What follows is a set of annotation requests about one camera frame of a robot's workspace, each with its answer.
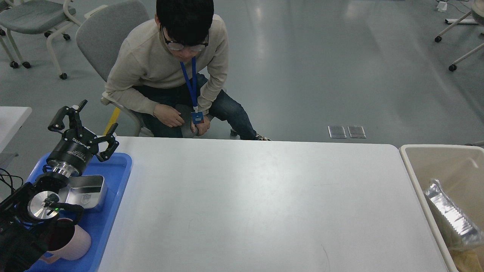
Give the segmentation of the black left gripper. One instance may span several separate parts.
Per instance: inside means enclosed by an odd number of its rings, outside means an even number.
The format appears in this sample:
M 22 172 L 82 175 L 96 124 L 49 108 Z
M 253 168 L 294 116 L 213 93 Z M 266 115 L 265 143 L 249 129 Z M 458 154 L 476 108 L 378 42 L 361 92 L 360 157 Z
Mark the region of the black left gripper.
M 47 127 L 49 131 L 62 134 L 62 139 L 46 159 L 47 165 L 54 168 L 64 162 L 74 169 L 71 175 L 75 177 L 83 174 L 93 155 L 100 162 L 107 161 L 119 146 L 114 136 L 119 125 L 117 122 L 114 122 L 102 137 L 97 137 L 92 131 L 83 127 L 79 113 L 86 104 L 87 100 L 84 99 L 79 105 L 61 107 Z M 69 119 L 68 129 L 65 129 L 64 124 L 66 116 Z M 98 152 L 98 144 L 103 142 L 108 143 L 107 148 Z

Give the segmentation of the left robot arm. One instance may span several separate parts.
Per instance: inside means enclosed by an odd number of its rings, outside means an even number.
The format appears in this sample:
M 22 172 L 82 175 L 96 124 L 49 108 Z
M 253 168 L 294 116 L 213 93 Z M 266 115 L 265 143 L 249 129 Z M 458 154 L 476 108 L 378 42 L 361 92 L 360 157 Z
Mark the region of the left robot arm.
M 76 227 L 85 209 L 61 199 L 60 191 L 85 172 L 93 157 L 109 160 L 119 141 L 114 132 L 97 136 L 82 125 L 80 112 L 87 100 L 61 107 L 48 126 L 61 139 L 46 159 L 34 183 L 12 190 L 1 203 L 1 271 L 24 272 L 48 250 L 55 228 Z

